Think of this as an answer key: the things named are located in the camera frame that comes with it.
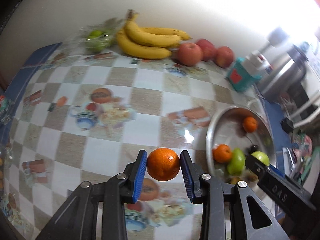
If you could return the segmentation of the red apple middle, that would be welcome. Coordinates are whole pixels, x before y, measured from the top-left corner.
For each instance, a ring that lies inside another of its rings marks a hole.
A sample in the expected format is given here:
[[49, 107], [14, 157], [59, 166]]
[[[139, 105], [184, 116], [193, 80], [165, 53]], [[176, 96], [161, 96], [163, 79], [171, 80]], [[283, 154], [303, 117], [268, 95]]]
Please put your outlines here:
[[215, 55], [216, 55], [216, 48], [215, 46], [208, 41], [207, 39], [199, 39], [196, 41], [196, 45], [198, 45], [203, 53], [203, 57], [202, 60], [203, 61], [209, 61], [209, 60], [213, 60]]

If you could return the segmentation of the steel thermos jug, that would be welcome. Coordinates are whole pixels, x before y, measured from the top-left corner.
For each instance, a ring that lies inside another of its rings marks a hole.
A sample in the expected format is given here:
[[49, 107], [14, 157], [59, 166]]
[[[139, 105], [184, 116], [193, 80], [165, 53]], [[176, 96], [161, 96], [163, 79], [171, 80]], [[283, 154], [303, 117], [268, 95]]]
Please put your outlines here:
[[275, 102], [290, 87], [300, 83], [307, 72], [308, 58], [305, 53], [293, 45], [281, 54], [272, 64], [272, 71], [258, 83], [258, 90], [268, 102]]

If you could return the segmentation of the teal toy box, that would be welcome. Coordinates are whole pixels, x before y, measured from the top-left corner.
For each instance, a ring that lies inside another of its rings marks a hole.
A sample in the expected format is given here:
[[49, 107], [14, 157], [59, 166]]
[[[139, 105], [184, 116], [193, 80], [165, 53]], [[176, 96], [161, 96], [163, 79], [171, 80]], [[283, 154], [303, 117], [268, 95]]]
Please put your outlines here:
[[244, 92], [251, 85], [261, 80], [261, 75], [251, 76], [242, 66], [244, 58], [238, 57], [235, 64], [227, 73], [226, 79], [237, 92]]

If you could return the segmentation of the red apple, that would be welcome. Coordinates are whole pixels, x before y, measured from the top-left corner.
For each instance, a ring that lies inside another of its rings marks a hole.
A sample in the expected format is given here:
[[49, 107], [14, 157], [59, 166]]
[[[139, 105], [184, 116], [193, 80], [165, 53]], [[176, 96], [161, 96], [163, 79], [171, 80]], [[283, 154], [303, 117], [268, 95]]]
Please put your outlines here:
[[234, 53], [231, 48], [222, 46], [217, 49], [214, 63], [221, 68], [228, 68], [234, 61]]
[[203, 57], [202, 60], [203, 61], [209, 61], [209, 60], [213, 60], [215, 55], [216, 55], [216, 48], [215, 46], [208, 41], [207, 39], [199, 39], [196, 41], [196, 45], [198, 45], [203, 53]]

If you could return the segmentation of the bag of green fruits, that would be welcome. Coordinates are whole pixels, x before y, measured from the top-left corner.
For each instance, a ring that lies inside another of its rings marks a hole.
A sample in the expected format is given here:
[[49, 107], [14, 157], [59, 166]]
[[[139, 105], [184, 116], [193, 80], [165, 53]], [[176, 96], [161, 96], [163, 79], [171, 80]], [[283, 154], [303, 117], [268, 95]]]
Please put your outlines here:
[[110, 47], [124, 19], [109, 18], [101, 24], [90, 25], [79, 30], [79, 44], [89, 53], [98, 54]]

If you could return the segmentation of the white chair frame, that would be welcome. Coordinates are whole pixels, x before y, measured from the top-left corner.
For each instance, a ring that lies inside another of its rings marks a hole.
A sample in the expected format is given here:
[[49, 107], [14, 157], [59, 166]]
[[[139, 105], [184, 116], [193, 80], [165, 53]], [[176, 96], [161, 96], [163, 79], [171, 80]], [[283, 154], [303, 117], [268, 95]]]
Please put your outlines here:
[[310, 125], [319, 119], [319, 54], [311, 57], [306, 69], [306, 76], [301, 82], [304, 93], [300, 93], [306, 94], [306, 97], [302, 97], [303, 104], [290, 114], [294, 129]]

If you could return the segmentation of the brown longan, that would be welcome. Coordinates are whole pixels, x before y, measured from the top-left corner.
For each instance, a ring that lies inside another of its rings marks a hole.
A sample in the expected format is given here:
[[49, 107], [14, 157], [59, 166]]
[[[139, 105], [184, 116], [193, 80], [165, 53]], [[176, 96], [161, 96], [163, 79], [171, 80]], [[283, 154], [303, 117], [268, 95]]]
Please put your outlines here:
[[230, 184], [237, 184], [239, 181], [241, 181], [241, 178], [240, 177], [232, 177], [229, 181]]
[[256, 183], [258, 181], [258, 176], [253, 173], [250, 173], [246, 176], [246, 179], [252, 183]]

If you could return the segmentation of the small green jujube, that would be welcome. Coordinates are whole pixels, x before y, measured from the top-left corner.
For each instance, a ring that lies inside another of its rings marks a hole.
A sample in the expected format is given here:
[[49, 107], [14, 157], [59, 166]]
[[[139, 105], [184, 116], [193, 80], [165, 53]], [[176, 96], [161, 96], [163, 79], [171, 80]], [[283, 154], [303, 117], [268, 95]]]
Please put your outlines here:
[[240, 148], [235, 148], [233, 156], [227, 165], [227, 171], [231, 176], [240, 176], [245, 169], [245, 155]]

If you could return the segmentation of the large green jujube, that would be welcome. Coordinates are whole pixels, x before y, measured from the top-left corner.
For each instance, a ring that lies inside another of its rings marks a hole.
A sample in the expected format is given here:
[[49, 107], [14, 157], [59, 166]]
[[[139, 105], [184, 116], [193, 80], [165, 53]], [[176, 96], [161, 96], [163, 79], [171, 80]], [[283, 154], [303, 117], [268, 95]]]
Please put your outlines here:
[[260, 162], [262, 162], [263, 164], [265, 164], [266, 166], [270, 165], [270, 160], [267, 154], [265, 154], [264, 152], [261, 151], [255, 151], [251, 154], [252, 156], [254, 156], [255, 158], [257, 158]]

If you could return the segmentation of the black power adapter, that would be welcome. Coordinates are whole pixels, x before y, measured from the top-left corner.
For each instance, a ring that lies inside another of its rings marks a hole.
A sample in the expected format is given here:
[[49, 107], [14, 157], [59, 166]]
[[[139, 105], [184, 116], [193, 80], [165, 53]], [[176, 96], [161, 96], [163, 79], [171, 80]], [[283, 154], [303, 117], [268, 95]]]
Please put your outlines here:
[[295, 129], [293, 121], [290, 120], [289, 118], [284, 118], [283, 120], [281, 120], [280, 124], [283, 131], [286, 132], [287, 134], [292, 133], [293, 130]]

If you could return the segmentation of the small orange tangerine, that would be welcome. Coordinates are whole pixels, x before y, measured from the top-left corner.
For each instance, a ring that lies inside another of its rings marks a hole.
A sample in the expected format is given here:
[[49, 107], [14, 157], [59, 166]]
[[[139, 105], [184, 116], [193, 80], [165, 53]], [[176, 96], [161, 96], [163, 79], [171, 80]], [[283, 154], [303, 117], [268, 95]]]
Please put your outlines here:
[[255, 118], [248, 116], [242, 121], [242, 127], [245, 132], [253, 133], [258, 128], [258, 121]]

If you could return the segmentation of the red apple right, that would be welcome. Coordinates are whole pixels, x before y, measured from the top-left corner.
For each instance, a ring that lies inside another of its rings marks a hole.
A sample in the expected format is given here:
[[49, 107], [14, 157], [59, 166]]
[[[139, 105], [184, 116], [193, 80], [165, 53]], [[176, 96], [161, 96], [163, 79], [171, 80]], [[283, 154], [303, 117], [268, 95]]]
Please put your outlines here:
[[222, 46], [217, 49], [214, 63], [221, 68], [228, 68], [234, 61], [234, 53], [231, 48]]

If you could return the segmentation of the yellow banana bunch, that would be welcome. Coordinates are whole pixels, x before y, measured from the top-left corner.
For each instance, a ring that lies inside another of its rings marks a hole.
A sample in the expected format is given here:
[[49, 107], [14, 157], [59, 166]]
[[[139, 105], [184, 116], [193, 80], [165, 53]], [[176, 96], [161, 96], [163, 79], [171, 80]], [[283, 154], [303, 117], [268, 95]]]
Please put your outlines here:
[[116, 34], [119, 48], [127, 55], [147, 60], [161, 60], [171, 57], [172, 48], [191, 37], [185, 31], [174, 28], [140, 27], [138, 13], [127, 12], [123, 27]]

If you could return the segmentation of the dark plum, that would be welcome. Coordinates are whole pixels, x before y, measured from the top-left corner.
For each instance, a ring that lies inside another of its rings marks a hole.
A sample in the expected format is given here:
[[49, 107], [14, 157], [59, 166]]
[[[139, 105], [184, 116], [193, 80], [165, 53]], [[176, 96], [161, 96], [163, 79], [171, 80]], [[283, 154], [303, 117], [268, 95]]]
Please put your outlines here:
[[259, 146], [258, 145], [251, 145], [248, 149], [249, 154], [253, 154], [254, 152], [259, 151]]

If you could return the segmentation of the peach coloured apple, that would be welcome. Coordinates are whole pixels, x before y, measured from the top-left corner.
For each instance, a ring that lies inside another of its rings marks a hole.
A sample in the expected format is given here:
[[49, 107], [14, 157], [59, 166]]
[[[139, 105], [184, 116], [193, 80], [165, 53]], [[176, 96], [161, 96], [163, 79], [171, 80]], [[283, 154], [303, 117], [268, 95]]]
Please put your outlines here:
[[203, 52], [200, 46], [195, 43], [184, 43], [180, 45], [176, 58], [185, 66], [194, 66], [202, 60]]

